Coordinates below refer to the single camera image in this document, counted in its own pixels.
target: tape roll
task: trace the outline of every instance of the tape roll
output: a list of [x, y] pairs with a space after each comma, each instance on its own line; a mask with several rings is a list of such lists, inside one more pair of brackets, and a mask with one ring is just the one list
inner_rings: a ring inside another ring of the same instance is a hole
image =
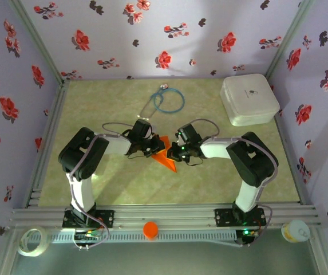
[[[34, 250], [29, 250], [29, 248], [27, 248], [27, 243], [31, 235], [33, 235], [36, 231], [40, 233], [41, 236], [40, 243]], [[48, 248], [49, 244], [50, 244], [50, 238], [48, 236], [47, 231], [43, 227], [33, 226], [31, 228], [26, 229], [25, 232], [23, 233], [19, 241], [19, 247], [17, 251], [19, 254], [23, 256], [36, 257], [42, 254]]]

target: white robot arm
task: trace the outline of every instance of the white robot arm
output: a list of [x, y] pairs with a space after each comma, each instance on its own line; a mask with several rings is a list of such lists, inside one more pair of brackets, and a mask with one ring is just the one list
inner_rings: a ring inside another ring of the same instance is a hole
[[80, 226], [96, 225], [87, 214], [91, 217], [96, 216], [91, 176], [103, 155], [129, 156], [142, 151], [144, 156], [149, 157], [163, 149], [164, 142], [145, 120], [139, 119], [132, 129], [124, 131], [122, 135], [97, 135], [86, 127], [81, 128], [58, 156], [58, 161], [62, 164], [70, 183], [73, 219], [77, 220]]
[[242, 137], [204, 139], [192, 124], [186, 124], [175, 134], [178, 141], [172, 143], [167, 157], [177, 162], [186, 162], [190, 157], [201, 159], [226, 158], [234, 163], [242, 185], [233, 203], [232, 214], [240, 223], [252, 218], [252, 210], [264, 186], [276, 177], [278, 161], [263, 142], [253, 133]]

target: lavender wall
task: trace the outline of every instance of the lavender wall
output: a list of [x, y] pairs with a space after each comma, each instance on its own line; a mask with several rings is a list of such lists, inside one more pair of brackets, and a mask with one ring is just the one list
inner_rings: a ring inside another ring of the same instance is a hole
[[324, 222], [328, 243], [328, 1], [317, 1], [270, 83], [293, 168]]
[[57, 81], [6, 0], [0, 0], [0, 246], [22, 207]]
[[21, 2], [64, 78], [105, 79], [265, 73], [300, 0]]

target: blue cable loop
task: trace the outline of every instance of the blue cable loop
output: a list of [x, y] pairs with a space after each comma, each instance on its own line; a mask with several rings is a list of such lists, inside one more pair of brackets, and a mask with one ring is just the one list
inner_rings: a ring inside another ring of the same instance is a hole
[[[161, 105], [161, 103], [164, 101], [164, 96], [163, 96], [163, 94], [164, 94], [165, 92], [168, 92], [168, 91], [173, 91], [173, 92], [177, 93], [177, 94], [181, 97], [181, 99], [182, 99], [182, 101], [183, 101], [183, 103], [181, 104], [181, 106], [180, 106], [177, 110], [174, 110], [174, 111], [165, 111], [165, 110], [162, 110], [162, 109], [159, 108], [159, 106]], [[156, 105], [156, 97], [157, 97], [157, 96], [160, 96], [160, 103], [159, 103], [159, 106]], [[162, 112], [162, 113], [177, 113], [178, 111], [180, 111], [181, 109], [183, 109], [184, 104], [185, 104], [185, 98], [184, 98], [183, 94], [182, 94], [179, 90], [177, 90], [177, 89], [173, 89], [173, 88], [167, 88], [167, 89], [161, 89], [161, 88], [160, 88], [156, 93], [154, 93], [154, 94], [151, 96], [151, 99], [153, 99], [153, 105], [155, 106], [155, 108], [156, 108], [158, 111]]]

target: black bracket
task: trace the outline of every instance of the black bracket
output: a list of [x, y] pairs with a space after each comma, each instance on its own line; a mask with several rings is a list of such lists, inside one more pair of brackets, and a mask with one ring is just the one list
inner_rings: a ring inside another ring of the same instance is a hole
[[215, 209], [215, 221], [217, 227], [229, 227], [229, 226], [261, 226], [266, 225], [266, 216], [262, 208], [255, 208], [252, 210], [252, 214], [245, 220], [238, 220], [233, 215], [232, 208]]
[[[95, 210], [93, 217], [101, 219], [107, 228], [112, 228], [114, 223], [114, 210]], [[65, 216], [62, 223], [63, 228], [99, 228], [100, 224], [88, 219], [83, 222], [81, 218], [75, 215], [72, 209], [65, 210]]]

